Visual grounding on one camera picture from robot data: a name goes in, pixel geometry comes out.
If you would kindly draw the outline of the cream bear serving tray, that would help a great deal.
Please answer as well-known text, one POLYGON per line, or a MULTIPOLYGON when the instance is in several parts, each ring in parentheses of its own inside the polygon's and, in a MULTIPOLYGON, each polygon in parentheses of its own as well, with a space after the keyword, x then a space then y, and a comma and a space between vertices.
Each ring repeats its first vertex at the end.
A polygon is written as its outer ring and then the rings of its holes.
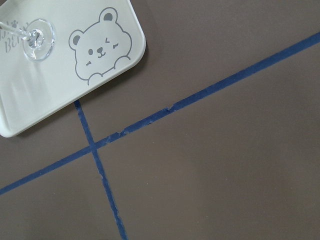
POLYGON ((129 0, 7 0, 0 20, 25 30, 44 19, 54 45, 42 61, 0 32, 0 134, 20 134, 109 82, 143 57, 146 39, 129 0))

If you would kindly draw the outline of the clear wine glass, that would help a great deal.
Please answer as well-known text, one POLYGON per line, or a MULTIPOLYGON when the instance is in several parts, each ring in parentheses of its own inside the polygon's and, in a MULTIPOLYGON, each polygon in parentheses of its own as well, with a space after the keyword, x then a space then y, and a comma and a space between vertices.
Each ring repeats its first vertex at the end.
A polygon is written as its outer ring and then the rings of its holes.
POLYGON ((24 55, 34 62, 45 60, 55 44, 55 31, 50 22, 38 18, 33 20, 25 30, 0 23, 0 29, 22 40, 24 55))

